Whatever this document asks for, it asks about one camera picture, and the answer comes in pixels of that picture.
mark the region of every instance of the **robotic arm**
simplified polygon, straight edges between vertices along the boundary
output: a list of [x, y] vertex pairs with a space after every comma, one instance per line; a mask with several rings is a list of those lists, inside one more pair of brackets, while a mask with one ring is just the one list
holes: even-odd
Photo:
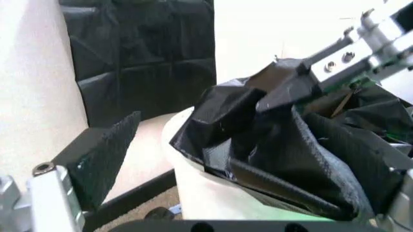
[[335, 44], [305, 59], [257, 104], [265, 112], [305, 102], [364, 79], [380, 82], [413, 69], [413, 4], [395, 0], [363, 13]]

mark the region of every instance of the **white surface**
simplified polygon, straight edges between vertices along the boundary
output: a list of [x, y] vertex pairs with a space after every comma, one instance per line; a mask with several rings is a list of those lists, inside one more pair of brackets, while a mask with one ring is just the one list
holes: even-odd
[[332, 44], [382, 0], [217, 0], [217, 82], [248, 77], [274, 55], [305, 58]]
[[0, 174], [20, 189], [87, 120], [54, 0], [0, 0]]
[[277, 219], [327, 220], [265, 206], [226, 180], [203, 172], [169, 145], [169, 141], [189, 117], [193, 108], [176, 114], [162, 132], [162, 149], [175, 168], [184, 219]]

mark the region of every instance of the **black fabric pad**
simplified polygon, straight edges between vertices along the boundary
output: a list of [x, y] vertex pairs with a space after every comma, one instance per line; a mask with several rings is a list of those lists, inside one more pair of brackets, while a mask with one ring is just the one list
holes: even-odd
[[133, 112], [111, 128], [88, 128], [52, 160], [67, 168], [82, 210], [96, 210], [104, 201], [139, 122], [140, 113]]

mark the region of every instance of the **folded black fabric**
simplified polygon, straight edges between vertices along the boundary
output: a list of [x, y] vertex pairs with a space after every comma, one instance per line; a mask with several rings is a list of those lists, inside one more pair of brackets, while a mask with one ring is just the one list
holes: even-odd
[[264, 95], [263, 91], [249, 87], [209, 88], [171, 145], [187, 158], [230, 177], [228, 139], [251, 125], [255, 104]]
[[250, 87], [210, 88], [171, 145], [209, 173], [314, 214], [340, 220], [373, 217], [350, 169], [317, 144], [294, 107], [256, 114], [255, 104], [264, 94]]
[[349, 167], [318, 144], [295, 107], [286, 120], [274, 125], [251, 152], [251, 166], [336, 205], [341, 215], [331, 212], [331, 218], [372, 217], [369, 202]]
[[361, 83], [258, 111], [256, 103], [298, 63], [280, 60], [253, 77], [209, 88], [171, 145], [257, 199], [274, 199], [263, 203], [367, 222], [386, 212], [404, 171], [413, 167], [408, 104]]
[[349, 165], [374, 212], [385, 213], [402, 183], [403, 170], [413, 168], [411, 159], [368, 130], [316, 114], [307, 115], [305, 122], [323, 147]]

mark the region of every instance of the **bolt head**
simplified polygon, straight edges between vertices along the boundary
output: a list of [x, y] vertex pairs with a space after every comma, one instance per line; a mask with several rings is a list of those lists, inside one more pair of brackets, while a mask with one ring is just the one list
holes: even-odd
[[334, 61], [330, 61], [325, 65], [325, 70], [329, 73], [331, 72], [336, 66], [336, 63]]
[[343, 62], [344, 63], [348, 63], [350, 62], [353, 58], [355, 57], [355, 53], [354, 52], [346, 52], [343, 55]]

